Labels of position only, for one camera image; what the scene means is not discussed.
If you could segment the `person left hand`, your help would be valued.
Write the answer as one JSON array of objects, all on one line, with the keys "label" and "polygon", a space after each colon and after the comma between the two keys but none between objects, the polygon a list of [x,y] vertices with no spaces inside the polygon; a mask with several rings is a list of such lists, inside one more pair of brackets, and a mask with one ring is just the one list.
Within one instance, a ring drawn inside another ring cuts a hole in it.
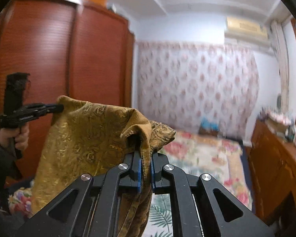
[{"label": "person left hand", "polygon": [[24,151],[28,147],[29,140],[29,123],[27,122],[21,128],[16,129],[0,129],[0,145],[2,148],[8,148],[10,144],[14,144],[17,150]]}]

